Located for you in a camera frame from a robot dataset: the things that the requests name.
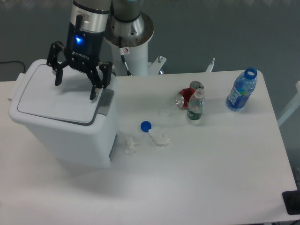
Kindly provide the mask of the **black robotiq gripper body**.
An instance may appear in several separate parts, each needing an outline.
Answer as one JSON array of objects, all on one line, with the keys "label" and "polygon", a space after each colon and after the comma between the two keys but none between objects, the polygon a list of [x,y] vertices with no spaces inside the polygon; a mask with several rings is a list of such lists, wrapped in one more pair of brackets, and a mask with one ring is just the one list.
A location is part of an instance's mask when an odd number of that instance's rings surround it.
[{"label": "black robotiq gripper body", "polygon": [[79,14],[75,23],[69,24],[64,54],[71,68],[88,74],[97,71],[104,35],[103,32],[85,30],[83,19],[84,16]]}]

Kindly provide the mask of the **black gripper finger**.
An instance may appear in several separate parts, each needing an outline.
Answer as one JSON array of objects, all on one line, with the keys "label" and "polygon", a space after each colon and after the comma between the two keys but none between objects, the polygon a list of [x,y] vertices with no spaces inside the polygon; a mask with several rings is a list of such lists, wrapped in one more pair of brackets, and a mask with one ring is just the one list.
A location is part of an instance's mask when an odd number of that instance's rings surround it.
[{"label": "black gripper finger", "polygon": [[[63,52],[66,60],[62,63],[58,62],[58,55]],[[70,51],[67,49],[62,42],[56,41],[51,44],[50,50],[47,57],[46,64],[52,67],[53,74],[55,77],[55,86],[59,86],[62,83],[63,68],[69,65]]]},{"label": "black gripper finger", "polygon": [[90,100],[96,97],[96,88],[106,88],[111,82],[113,64],[110,61],[100,62],[94,64],[88,70],[87,76],[92,83]]}]

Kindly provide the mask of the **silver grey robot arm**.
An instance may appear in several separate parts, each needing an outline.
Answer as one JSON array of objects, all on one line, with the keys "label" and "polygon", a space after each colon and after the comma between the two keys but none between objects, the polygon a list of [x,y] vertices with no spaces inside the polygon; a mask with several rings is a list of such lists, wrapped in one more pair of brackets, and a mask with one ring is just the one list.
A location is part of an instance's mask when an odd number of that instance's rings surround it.
[{"label": "silver grey robot arm", "polygon": [[87,75],[96,90],[117,76],[149,74],[148,42],[154,34],[151,18],[140,10],[138,0],[74,0],[67,44],[51,44],[47,65],[55,75],[55,86],[67,66]]}]

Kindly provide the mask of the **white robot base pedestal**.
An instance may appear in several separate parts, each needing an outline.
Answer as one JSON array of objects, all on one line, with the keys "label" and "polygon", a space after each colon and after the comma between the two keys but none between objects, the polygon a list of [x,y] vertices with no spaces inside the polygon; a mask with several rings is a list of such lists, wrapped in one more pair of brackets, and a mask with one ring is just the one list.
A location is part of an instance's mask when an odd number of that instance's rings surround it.
[{"label": "white robot base pedestal", "polygon": [[166,58],[159,55],[153,62],[148,61],[148,44],[137,47],[119,48],[109,43],[112,52],[112,72],[116,76],[127,76],[128,72],[133,76],[159,75],[166,63]]}]

